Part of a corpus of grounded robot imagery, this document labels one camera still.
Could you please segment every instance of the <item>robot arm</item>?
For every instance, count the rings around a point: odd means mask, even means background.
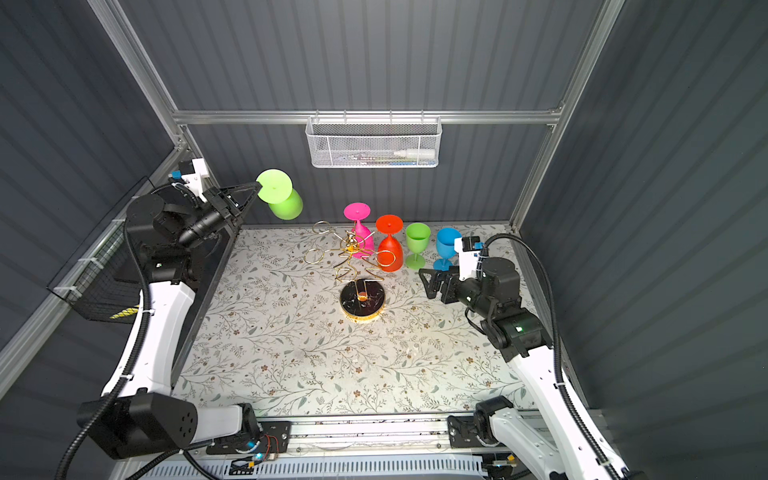
[[[555,445],[525,423],[512,403],[501,396],[476,406],[473,425],[467,431],[486,444],[504,443],[541,480],[626,478],[624,461],[592,422],[559,363],[553,362],[556,345],[549,332],[539,318],[521,306],[515,265],[505,258],[488,257],[488,244],[495,237],[484,246],[477,237],[456,239],[459,265],[445,272],[422,269],[419,276],[428,298],[436,298],[440,292],[443,303],[461,302],[466,313],[480,315],[480,326],[470,323],[488,337],[524,383]],[[560,369],[561,381],[555,368]]]
[[[112,458],[185,449],[213,439],[242,445],[258,442],[261,435],[248,404],[197,408],[170,396],[175,347],[202,273],[199,247],[221,230],[234,232],[262,187],[251,182],[204,189],[205,178],[204,159],[183,162],[168,185],[137,198],[127,209],[127,237],[138,245],[137,259],[148,281],[151,304],[145,305],[142,291],[137,320],[102,399],[82,404],[78,412],[80,426],[97,417],[88,434]],[[191,201],[175,204],[158,194],[171,187]],[[150,321],[132,373],[126,376],[125,366],[140,338],[144,308]],[[123,378],[127,381],[114,403],[103,414],[94,415]]]

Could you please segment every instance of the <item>floral tablecloth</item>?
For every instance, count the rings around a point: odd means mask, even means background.
[[[432,228],[428,266],[439,258],[442,227]],[[505,231],[453,227],[482,240]],[[403,234],[396,237],[407,254]],[[461,303],[428,300],[412,270],[382,273],[381,315],[348,319],[331,268],[338,256],[303,261],[309,248],[335,248],[334,238],[306,228],[241,230],[174,395],[199,406],[250,402],[261,416],[454,412],[497,395],[533,407],[501,354],[467,324]],[[515,261],[507,241],[491,250]],[[535,312],[524,281],[521,295]]]

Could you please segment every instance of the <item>ventilation grille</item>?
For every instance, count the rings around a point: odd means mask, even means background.
[[[258,465],[251,475],[229,475],[232,460],[200,460],[210,473],[220,478],[344,478],[377,475],[453,475],[483,478],[480,457],[472,455],[367,455],[335,458],[279,458]],[[204,478],[186,460],[173,460],[153,468],[146,478],[187,480]]]

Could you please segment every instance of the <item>black wire rack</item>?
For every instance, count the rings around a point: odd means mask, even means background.
[[[143,177],[130,191],[147,182]],[[125,197],[113,208],[124,201]],[[49,292],[69,303],[85,319],[115,323],[133,323],[136,319],[140,288],[124,242],[123,226],[124,220],[112,220],[94,247],[80,258],[73,256],[48,284]]]
[[[123,224],[105,240],[94,256],[82,258],[82,273],[68,286],[51,291],[88,320],[133,323],[139,303],[138,281],[127,273],[130,254],[123,239]]]

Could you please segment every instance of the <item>white mesh basket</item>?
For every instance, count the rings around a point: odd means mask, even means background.
[[[330,123],[310,118],[306,140],[318,168],[437,167],[440,119],[418,123]]]

